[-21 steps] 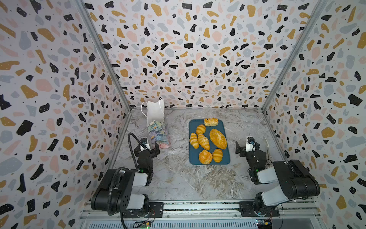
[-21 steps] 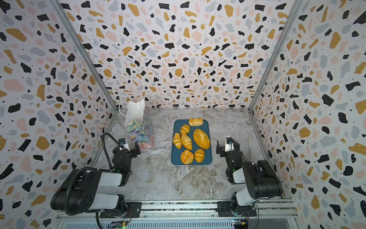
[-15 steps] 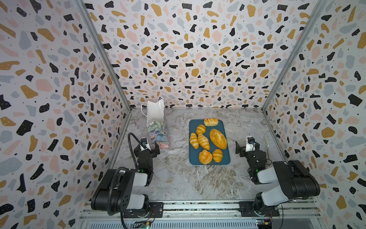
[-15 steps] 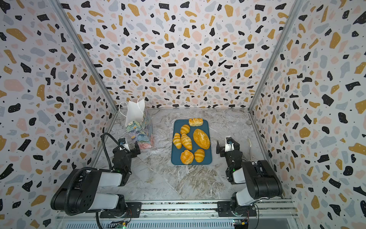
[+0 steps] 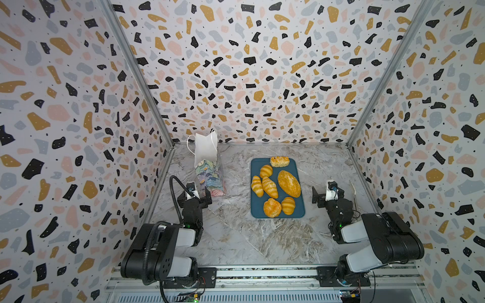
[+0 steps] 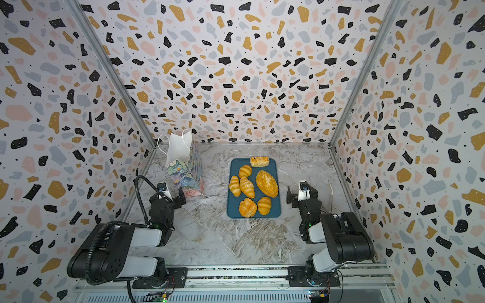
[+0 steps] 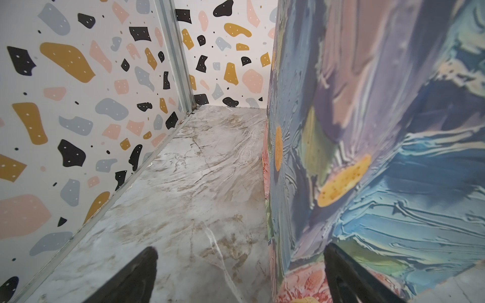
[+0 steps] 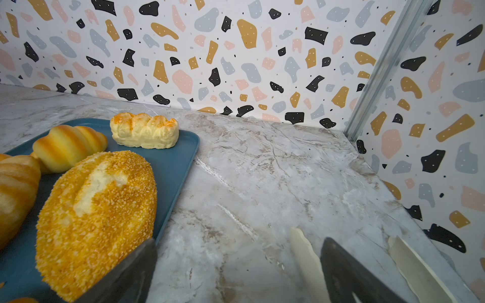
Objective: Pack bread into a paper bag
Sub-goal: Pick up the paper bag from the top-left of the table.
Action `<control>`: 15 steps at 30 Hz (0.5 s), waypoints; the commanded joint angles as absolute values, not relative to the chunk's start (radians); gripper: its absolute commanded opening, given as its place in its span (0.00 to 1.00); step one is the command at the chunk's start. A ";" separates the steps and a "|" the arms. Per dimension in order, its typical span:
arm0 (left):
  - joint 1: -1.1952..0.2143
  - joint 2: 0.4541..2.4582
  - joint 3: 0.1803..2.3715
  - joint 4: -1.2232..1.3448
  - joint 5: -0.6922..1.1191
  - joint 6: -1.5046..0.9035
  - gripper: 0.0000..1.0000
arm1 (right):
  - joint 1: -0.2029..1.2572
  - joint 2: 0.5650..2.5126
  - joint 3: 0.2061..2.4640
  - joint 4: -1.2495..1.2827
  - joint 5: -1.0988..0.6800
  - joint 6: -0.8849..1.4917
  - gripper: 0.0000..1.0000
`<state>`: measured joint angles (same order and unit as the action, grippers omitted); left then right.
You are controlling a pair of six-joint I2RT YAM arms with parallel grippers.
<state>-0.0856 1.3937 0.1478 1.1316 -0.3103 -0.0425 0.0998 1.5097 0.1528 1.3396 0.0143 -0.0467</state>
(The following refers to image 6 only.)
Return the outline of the white metal tongs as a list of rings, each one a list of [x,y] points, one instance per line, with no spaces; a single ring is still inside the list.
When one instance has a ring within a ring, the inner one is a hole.
[[[333,187],[330,181],[328,181],[328,187],[329,187],[329,203],[330,203],[330,213],[333,213]]]

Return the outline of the large seeded oval bread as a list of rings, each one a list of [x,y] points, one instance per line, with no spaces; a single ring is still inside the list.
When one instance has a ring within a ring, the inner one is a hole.
[[[256,185],[258,189],[270,198],[276,198],[279,194],[279,186],[275,178],[265,170],[261,170],[256,175]]]

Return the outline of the floral paper bag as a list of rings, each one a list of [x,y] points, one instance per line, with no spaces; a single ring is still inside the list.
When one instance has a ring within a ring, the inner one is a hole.
[[[174,185],[187,197],[203,196],[202,161],[192,132],[184,130],[180,135],[160,135],[156,143],[166,156],[165,167]]]

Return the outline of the rectangular pastry bread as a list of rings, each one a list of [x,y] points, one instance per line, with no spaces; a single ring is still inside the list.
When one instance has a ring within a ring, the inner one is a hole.
[[[252,167],[266,167],[270,163],[270,159],[268,157],[257,156],[250,158],[250,165]]]

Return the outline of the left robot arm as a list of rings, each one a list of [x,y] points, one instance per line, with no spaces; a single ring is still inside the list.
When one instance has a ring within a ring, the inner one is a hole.
[[[139,247],[163,247],[174,231],[174,211],[186,204],[182,189],[171,197],[168,190],[150,197],[149,223],[113,221],[98,224],[68,263],[67,274],[90,285],[137,280],[137,287],[173,283],[162,257],[131,255]]]

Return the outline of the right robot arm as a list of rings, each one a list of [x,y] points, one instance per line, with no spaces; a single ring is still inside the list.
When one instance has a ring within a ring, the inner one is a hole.
[[[324,212],[317,190],[306,181],[300,182],[297,193],[288,190],[286,200],[299,210],[302,240],[325,245],[319,253],[310,255],[304,266],[288,268],[291,287],[339,286],[333,273],[340,267],[373,259],[373,243],[355,213]]]

